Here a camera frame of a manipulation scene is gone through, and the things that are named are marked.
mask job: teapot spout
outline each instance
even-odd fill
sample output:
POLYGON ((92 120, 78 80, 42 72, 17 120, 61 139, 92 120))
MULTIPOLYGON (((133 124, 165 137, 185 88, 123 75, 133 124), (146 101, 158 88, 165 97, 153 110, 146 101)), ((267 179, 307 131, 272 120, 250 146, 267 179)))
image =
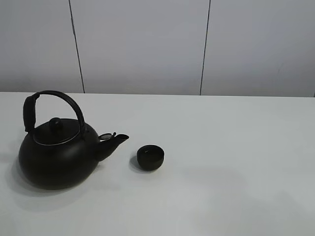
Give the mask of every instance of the teapot spout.
POLYGON ((128 138, 129 136, 126 134, 119 134, 108 140, 99 142, 95 149, 95 159, 97 161, 102 161, 109 157, 116 150, 116 148, 128 138))

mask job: white wall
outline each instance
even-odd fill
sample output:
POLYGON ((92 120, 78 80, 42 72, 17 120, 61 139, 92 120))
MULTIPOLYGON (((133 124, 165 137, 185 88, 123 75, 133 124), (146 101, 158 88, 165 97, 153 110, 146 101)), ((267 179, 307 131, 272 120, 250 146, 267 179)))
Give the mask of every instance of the white wall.
POLYGON ((211 0, 202 94, 313 96, 314 0, 211 0))
POLYGON ((76 0, 86 92, 199 94, 209 0, 76 0))
POLYGON ((0 1, 0 91, 82 92, 67 0, 0 1))

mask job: cast iron teapot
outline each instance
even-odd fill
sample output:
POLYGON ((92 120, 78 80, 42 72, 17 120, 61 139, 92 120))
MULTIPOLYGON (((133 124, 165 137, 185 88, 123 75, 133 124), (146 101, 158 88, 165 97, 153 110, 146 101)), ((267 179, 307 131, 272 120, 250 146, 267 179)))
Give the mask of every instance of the cast iron teapot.
POLYGON ((87 178, 99 161, 110 156, 119 144, 129 138, 125 134, 103 134, 84 122, 78 104, 59 91, 42 91, 26 98, 23 106, 25 131, 19 163, 25 177, 46 189, 62 189, 87 178), (76 119, 52 118, 35 126, 35 103, 41 94, 57 96, 75 111, 76 119))

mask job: teapot lid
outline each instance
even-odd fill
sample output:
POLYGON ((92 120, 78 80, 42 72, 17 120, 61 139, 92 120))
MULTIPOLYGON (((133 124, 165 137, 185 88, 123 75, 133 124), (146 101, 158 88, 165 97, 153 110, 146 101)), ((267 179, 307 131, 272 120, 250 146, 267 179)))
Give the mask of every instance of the teapot lid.
POLYGON ((33 139, 44 146, 64 144, 80 133, 79 121, 67 118, 52 118, 33 131, 33 139))

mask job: table surface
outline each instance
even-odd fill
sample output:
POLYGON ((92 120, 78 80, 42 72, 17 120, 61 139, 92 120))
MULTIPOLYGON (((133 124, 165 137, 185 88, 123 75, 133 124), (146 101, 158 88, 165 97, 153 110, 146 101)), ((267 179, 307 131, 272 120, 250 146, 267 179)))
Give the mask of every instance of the table surface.
MULTIPOLYGON (((314 236, 315 99, 70 94, 99 134, 123 143, 82 184, 44 191, 16 158, 30 93, 0 93, 2 236, 314 236), (165 151, 139 170, 143 145, 165 151)), ((39 125, 74 118, 59 98, 36 104, 39 125)))

